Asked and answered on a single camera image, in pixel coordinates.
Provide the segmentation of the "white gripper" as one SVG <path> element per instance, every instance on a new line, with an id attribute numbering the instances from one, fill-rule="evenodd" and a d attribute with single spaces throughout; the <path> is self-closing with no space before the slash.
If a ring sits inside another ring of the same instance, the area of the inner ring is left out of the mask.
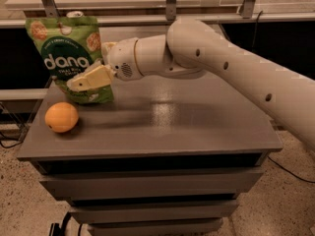
<path id="1" fill-rule="evenodd" d="M 134 81 L 142 78 L 136 63 L 135 47 L 138 38 L 129 38 L 119 42 L 103 42 L 101 55 L 104 64 L 89 67 L 85 72 L 67 81 L 67 87 L 72 91 L 85 91 L 109 86 L 116 72 L 116 77 L 122 81 Z"/>

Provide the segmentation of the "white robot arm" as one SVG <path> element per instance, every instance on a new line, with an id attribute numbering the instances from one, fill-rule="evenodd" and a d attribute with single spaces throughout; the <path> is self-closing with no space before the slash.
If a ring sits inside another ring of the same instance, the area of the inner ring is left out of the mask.
<path id="1" fill-rule="evenodd" d="M 315 81 L 249 52 L 197 20 L 179 19 L 165 34 L 121 40 L 67 81 L 72 91 L 98 89 L 117 78 L 198 78 L 210 72 L 231 85 L 315 149 Z"/>

